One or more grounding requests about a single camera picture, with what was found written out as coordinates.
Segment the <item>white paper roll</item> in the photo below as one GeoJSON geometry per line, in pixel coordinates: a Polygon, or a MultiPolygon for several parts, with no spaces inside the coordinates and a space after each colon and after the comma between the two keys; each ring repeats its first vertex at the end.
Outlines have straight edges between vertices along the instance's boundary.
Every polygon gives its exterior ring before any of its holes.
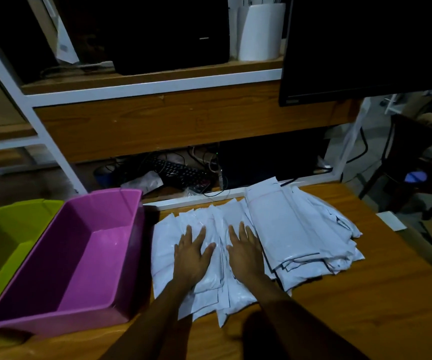
{"type": "Polygon", "coordinates": [[[238,9],[238,59],[279,57],[285,4],[242,6],[238,9]]]}

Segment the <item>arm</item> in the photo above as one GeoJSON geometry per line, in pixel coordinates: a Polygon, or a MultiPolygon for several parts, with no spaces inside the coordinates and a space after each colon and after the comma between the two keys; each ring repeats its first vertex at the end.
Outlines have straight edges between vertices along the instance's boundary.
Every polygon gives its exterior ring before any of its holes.
{"type": "Polygon", "coordinates": [[[206,228],[203,227],[192,242],[191,226],[187,226],[186,234],[174,247],[173,279],[100,360],[148,360],[158,357],[165,333],[177,318],[177,310],[184,297],[208,269],[215,244],[209,245],[201,255],[205,236],[206,228]]]}
{"type": "Polygon", "coordinates": [[[233,274],[256,297],[290,358],[367,359],[265,275],[261,243],[248,226],[245,231],[243,222],[240,224],[239,239],[232,226],[229,230],[233,274]]]}

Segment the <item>hand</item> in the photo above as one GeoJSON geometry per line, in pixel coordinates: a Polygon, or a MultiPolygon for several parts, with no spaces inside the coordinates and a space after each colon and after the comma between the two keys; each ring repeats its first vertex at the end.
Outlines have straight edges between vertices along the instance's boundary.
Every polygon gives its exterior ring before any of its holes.
{"type": "Polygon", "coordinates": [[[239,239],[233,226],[230,225],[229,231],[233,246],[228,245],[226,248],[230,253],[231,269],[236,279],[249,288],[251,282],[264,278],[263,248],[249,226],[244,231],[243,222],[240,223],[239,239]]]}
{"type": "Polygon", "coordinates": [[[208,245],[201,255],[201,245],[206,236],[206,227],[202,227],[201,232],[195,241],[192,241],[191,226],[186,227],[186,234],[181,235],[179,244],[174,245],[174,273],[173,281],[189,291],[198,283],[208,270],[211,256],[213,255],[216,243],[208,245]]]}

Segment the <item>chair backrest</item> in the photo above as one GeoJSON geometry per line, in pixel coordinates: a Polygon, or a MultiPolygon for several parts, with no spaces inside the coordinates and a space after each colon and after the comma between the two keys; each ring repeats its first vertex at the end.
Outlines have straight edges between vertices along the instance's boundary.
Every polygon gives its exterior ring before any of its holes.
{"type": "Polygon", "coordinates": [[[432,146],[432,127],[398,114],[391,116],[391,123],[394,135],[387,159],[413,165],[432,146]]]}

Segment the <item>forearm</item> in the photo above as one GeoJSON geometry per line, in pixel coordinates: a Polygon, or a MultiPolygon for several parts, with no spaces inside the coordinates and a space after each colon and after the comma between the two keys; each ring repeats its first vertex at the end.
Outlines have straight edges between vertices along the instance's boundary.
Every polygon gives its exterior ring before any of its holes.
{"type": "Polygon", "coordinates": [[[148,360],[159,354],[166,330],[188,290],[170,281],[149,309],[123,333],[100,360],[148,360]]]}
{"type": "Polygon", "coordinates": [[[292,359],[367,359],[331,331],[266,276],[251,280],[248,289],[260,303],[292,359]]]}

